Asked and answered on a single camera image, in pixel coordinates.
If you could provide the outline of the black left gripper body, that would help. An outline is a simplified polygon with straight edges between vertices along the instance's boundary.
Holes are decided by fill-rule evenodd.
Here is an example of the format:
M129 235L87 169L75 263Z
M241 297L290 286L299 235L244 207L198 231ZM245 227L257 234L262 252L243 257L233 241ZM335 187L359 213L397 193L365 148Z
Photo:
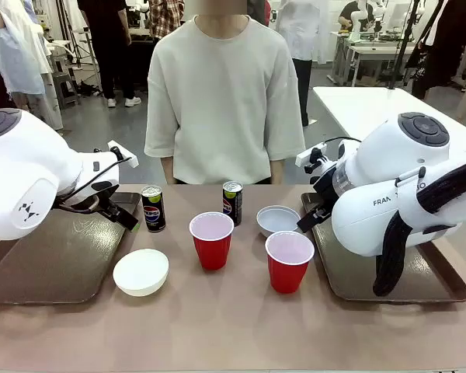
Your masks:
M101 214L105 218L119 217L119 207L110 200L110 193L99 192L95 195L95 197L98 200L95 212Z

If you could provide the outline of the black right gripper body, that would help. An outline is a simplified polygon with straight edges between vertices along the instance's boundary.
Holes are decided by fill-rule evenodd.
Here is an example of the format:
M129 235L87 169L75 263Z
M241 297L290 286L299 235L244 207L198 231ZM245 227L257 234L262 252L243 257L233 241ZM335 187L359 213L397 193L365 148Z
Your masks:
M337 193L332 182L334 173L334 170L327 170L313 185L316 194L319 195L322 201L320 207L326 212L331 212L337 201Z

